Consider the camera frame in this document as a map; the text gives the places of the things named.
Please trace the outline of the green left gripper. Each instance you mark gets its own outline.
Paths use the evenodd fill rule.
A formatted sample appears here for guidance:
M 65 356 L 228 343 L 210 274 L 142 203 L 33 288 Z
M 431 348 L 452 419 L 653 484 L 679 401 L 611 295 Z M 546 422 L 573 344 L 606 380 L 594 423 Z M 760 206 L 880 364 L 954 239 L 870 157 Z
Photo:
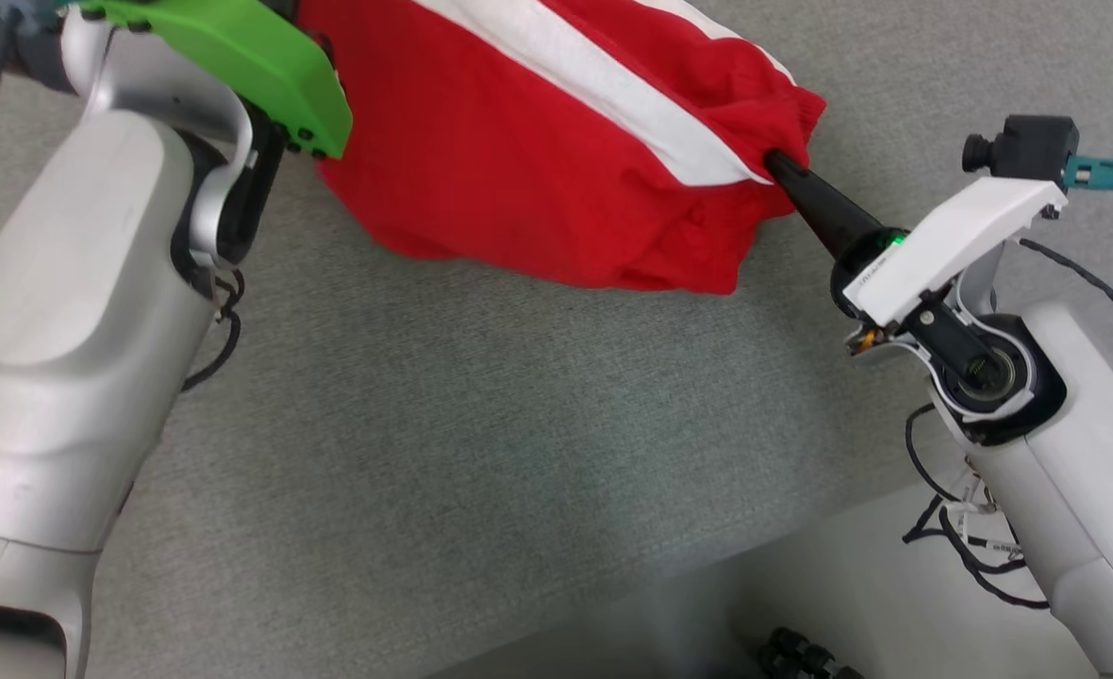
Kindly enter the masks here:
M 77 0 L 117 27 L 148 27 L 316 156 L 338 159 L 353 114 L 326 51 L 262 0 Z

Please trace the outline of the red shorts with white stripe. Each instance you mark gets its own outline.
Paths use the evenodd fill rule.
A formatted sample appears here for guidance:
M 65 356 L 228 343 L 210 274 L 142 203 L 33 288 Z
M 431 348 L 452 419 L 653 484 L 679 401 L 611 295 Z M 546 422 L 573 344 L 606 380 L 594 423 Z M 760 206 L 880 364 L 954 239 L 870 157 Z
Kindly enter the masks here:
M 324 180 L 402 257 L 730 295 L 823 98 L 687 0 L 299 0 L 354 116 Z

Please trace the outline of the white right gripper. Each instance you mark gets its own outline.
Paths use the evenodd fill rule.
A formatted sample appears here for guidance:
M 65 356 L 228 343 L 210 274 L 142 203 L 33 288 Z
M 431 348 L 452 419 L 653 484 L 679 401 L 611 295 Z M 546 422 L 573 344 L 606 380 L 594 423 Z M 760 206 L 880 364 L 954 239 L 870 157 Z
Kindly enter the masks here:
M 983 177 L 913 229 L 892 228 L 790 155 L 774 150 L 764 167 L 837 260 L 834 304 L 879 328 L 902 326 L 924 302 L 948 296 L 946 289 L 971 266 L 1027 229 L 1042 211 L 1068 205 L 1052 181 Z

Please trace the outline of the grey fabric sofa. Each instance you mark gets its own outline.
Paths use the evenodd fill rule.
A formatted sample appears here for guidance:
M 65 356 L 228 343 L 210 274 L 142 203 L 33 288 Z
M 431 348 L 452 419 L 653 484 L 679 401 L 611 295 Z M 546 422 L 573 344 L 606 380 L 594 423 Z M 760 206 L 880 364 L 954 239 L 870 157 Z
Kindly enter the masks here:
M 690 3 L 823 94 L 814 167 L 885 222 L 1009 114 L 1113 156 L 1113 0 Z M 907 478 L 919 378 L 845 360 L 798 222 L 712 298 L 394 257 L 302 160 L 270 208 L 238 355 L 105 550 L 92 675 L 417 675 Z

